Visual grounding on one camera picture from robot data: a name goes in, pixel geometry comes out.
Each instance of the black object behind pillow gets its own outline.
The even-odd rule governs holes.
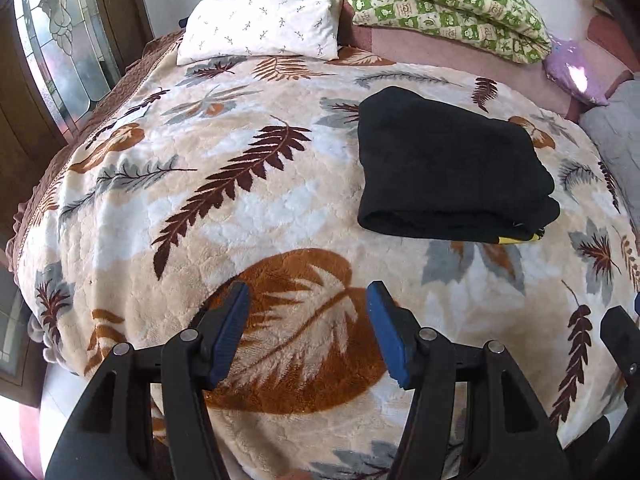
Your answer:
[[[554,180],[520,126],[388,87],[360,104],[358,222],[411,238],[530,240],[558,218]]]

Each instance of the purple pillow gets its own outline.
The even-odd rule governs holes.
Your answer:
[[[585,104],[606,106],[609,104],[593,70],[574,40],[551,38],[551,54],[546,56],[543,64],[546,76],[562,90]]]

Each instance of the gray fabric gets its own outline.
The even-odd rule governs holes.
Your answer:
[[[609,106],[580,118],[580,127],[598,147],[629,208],[636,234],[640,229],[640,72],[622,83]]]

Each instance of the blue gripper pad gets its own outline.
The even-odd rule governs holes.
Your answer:
[[[372,282],[367,287],[367,313],[389,375],[407,389],[420,325],[411,311],[396,306],[382,282]]]
[[[237,282],[233,284],[228,297],[233,303],[231,305],[224,304],[221,307],[221,309],[227,311],[226,317],[211,349],[212,367],[209,373],[209,381],[213,386],[216,386],[229,374],[231,361],[234,360],[236,350],[238,350],[242,331],[251,308],[249,287],[244,283]]]

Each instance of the brown ruffled bedspread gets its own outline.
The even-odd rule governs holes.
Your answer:
[[[36,211],[47,188],[69,160],[69,157],[71,157],[78,146],[80,146],[98,126],[111,117],[111,115],[129,99],[155,63],[162,57],[162,54],[183,34],[184,30],[177,30],[146,44],[142,58],[127,67],[127,73],[118,81],[115,88],[100,101],[100,104],[97,105],[94,113],[84,128],[82,128],[80,134],[75,138],[74,142],[62,148],[56,153],[53,159],[51,159],[47,171],[45,171],[43,177],[40,179],[40,183],[33,188],[31,198],[27,202],[18,204],[18,212],[14,215],[15,236],[11,238],[6,245],[6,256],[9,260],[9,270],[11,272],[17,268],[17,248],[19,248],[22,243],[31,216]]]

